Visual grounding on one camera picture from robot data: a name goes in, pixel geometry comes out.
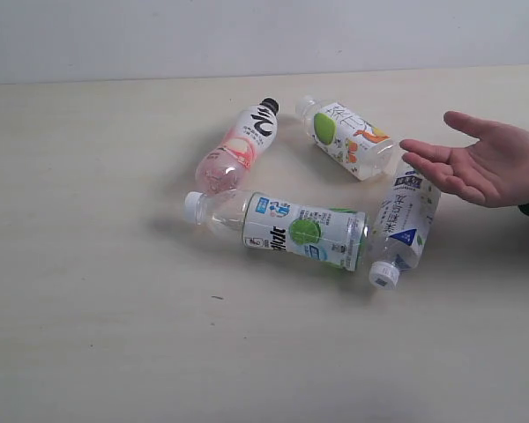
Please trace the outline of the person's open hand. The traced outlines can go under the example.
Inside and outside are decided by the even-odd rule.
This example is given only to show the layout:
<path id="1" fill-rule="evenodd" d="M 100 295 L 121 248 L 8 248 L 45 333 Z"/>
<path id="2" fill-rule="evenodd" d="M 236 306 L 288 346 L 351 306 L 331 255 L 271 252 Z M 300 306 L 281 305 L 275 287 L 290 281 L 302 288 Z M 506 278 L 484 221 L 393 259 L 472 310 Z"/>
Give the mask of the person's open hand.
<path id="1" fill-rule="evenodd" d="M 529 159 L 529 131 L 456 111 L 444 122 L 476 142 L 466 147 L 432 145 L 404 139 L 402 160 L 442 192 L 488 208 L 519 206 L 529 201 L 525 192 L 525 161 Z"/>

